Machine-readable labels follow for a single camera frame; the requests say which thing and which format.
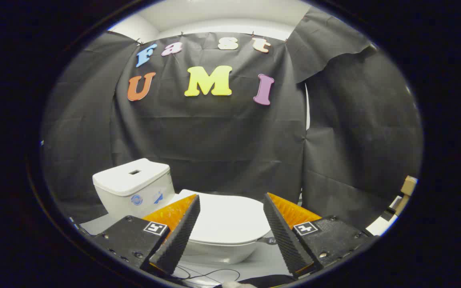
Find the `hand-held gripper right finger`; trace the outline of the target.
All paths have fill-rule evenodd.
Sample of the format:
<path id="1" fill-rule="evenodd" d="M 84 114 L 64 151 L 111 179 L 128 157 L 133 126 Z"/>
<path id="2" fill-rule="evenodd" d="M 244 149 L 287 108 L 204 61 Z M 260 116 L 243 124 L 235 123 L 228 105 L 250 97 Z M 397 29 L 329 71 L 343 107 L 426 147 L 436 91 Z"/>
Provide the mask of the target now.
<path id="1" fill-rule="evenodd" d="M 264 195 L 263 211 L 294 277 L 338 264 L 377 240 L 340 217 L 317 215 L 272 193 Z"/>

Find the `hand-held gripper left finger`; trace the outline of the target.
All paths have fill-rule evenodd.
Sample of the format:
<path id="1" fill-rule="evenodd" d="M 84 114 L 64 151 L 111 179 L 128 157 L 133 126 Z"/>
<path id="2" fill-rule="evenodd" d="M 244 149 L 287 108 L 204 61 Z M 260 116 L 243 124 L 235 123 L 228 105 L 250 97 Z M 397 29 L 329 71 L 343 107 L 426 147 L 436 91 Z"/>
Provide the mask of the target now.
<path id="1" fill-rule="evenodd" d="M 200 210 L 200 197 L 192 194 L 144 218 L 124 216 L 92 239 L 125 264 L 168 276 L 181 259 Z"/>

